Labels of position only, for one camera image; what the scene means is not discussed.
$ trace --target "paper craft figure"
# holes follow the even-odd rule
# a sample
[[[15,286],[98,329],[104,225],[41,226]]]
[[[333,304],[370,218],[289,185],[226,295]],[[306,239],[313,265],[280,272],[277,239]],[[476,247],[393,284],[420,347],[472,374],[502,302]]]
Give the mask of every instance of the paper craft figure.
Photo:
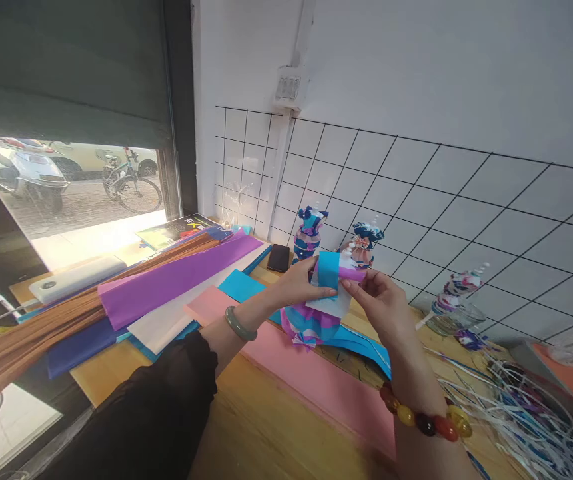
[[[298,217],[303,222],[298,233],[293,237],[295,256],[292,265],[313,256],[315,249],[320,245],[320,228],[327,219],[328,212],[308,206],[306,210],[300,209]]]
[[[354,223],[353,231],[355,232],[355,235],[342,246],[342,250],[346,249],[349,243],[355,243],[355,248],[352,250],[351,258],[353,258],[357,264],[357,269],[366,270],[373,265],[374,257],[371,255],[371,249],[374,247],[373,242],[382,240],[384,238],[384,233],[376,225],[375,220],[371,223]]]
[[[331,287],[338,295],[299,303],[280,310],[282,328],[295,345],[315,348],[332,339],[340,328],[342,317],[348,311],[351,296],[339,283],[340,278],[362,281],[366,272],[346,268],[340,264],[340,254],[320,252],[320,259],[311,279],[312,285]]]

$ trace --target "electric scooter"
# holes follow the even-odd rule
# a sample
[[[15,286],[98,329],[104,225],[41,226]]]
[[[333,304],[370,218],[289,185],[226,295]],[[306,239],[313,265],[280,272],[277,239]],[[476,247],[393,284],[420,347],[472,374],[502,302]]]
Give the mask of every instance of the electric scooter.
[[[0,191],[16,198],[30,198],[51,213],[62,210],[62,194],[69,182],[53,160],[41,155],[49,153],[43,151],[48,147],[24,139],[0,140],[5,144],[0,147]]]

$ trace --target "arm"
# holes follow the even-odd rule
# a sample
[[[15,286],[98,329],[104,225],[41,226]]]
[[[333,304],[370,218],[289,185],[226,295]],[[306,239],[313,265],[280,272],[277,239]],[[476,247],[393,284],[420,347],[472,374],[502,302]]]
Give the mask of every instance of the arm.
[[[297,263],[238,305],[240,324],[256,331],[285,305],[335,295],[309,284],[315,262]],[[217,392],[215,378],[244,345],[224,317],[170,343],[102,402],[39,480],[186,478]]]
[[[296,263],[276,283],[235,307],[233,313],[240,324],[249,331],[256,331],[271,314],[282,307],[335,295],[337,292],[333,289],[314,287],[308,282],[308,274],[315,267],[316,261],[317,257],[312,257]],[[215,369],[217,377],[245,346],[246,341],[229,327],[224,317],[210,323],[200,332],[209,343],[211,351],[218,355],[218,366]]]
[[[415,331],[406,294],[381,272],[369,270],[360,284],[342,280],[362,305],[391,359],[393,392],[402,405],[429,416],[446,416],[444,392],[436,380]],[[395,418],[400,478],[478,479],[460,441],[427,437]]]

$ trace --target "wire grid panel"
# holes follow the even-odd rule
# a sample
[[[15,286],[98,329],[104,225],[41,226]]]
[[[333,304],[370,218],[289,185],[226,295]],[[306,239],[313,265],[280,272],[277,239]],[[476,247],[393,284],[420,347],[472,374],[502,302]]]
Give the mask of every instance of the wire grid panel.
[[[279,115],[216,107],[214,202],[225,224],[269,233],[268,192],[275,168]]]
[[[489,262],[475,302],[503,343],[573,341],[573,167],[306,119],[294,121],[272,240],[292,246],[307,205],[327,209],[320,248],[357,221],[386,235],[374,268],[428,310],[453,272]]]

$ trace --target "left hand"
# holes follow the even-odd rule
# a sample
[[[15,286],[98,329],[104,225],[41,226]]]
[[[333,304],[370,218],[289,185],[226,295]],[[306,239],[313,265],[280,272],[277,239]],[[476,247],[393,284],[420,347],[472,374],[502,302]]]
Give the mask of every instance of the left hand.
[[[318,257],[311,257],[291,265],[276,283],[265,290],[267,299],[276,310],[287,305],[296,305],[338,294],[337,290],[330,287],[314,287],[308,282],[309,272],[313,271],[317,261]]]

